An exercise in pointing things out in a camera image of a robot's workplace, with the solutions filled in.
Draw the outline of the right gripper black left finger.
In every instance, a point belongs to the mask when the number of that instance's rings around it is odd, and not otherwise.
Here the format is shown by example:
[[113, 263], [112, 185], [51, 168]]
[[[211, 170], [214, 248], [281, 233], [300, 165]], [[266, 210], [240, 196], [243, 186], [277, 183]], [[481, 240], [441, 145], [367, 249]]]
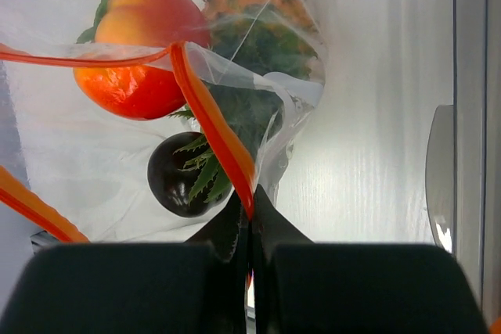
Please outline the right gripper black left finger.
[[247, 219], [240, 199], [185, 242], [49, 247], [24, 268], [4, 333], [244, 333]]

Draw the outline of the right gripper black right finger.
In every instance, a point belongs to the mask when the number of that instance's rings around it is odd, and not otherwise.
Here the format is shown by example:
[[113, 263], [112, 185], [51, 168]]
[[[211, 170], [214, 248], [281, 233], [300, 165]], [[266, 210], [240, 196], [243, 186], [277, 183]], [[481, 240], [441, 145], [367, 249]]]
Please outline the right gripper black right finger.
[[462, 268], [437, 246], [313, 242], [258, 188], [252, 247], [260, 333], [488, 330]]

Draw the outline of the clear orange zip top bag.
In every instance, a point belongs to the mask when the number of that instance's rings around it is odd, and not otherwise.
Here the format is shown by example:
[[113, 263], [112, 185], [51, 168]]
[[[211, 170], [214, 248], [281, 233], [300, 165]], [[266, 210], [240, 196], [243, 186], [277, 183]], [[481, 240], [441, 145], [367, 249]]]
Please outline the clear orange zip top bag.
[[[319, 32], [321, 71], [301, 93], [317, 107], [326, 83], [329, 0], [305, 0]], [[175, 242], [198, 229], [154, 197], [155, 148], [196, 120], [170, 48], [210, 43], [202, 0], [2, 0], [1, 61], [9, 110], [1, 139], [1, 201], [62, 242]]]

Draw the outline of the plastic pineapple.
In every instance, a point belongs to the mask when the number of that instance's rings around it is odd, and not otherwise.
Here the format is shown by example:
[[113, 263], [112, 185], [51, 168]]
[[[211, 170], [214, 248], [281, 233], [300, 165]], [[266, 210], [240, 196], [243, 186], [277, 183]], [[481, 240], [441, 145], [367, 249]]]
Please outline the plastic pineapple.
[[290, 159], [294, 126], [312, 109], [302, 87], [322, 69], [319, 32], [305, 0], [202, 0], [210, 43], [171, 46], [186, 97], [180, 117], [198, 131], [235, 191], [274, 196]]

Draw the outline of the dark purple plum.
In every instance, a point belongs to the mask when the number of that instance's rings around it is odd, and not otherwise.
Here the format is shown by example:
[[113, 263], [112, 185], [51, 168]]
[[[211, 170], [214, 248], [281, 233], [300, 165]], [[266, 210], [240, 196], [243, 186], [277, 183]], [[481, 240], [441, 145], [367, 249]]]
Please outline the dark purple plum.
[[232, 185], [205, 135], [185, 131], [160, 143], [150, 156], [147, 180], [157, 201], [180, 217], [199, 217], [222, 203]]

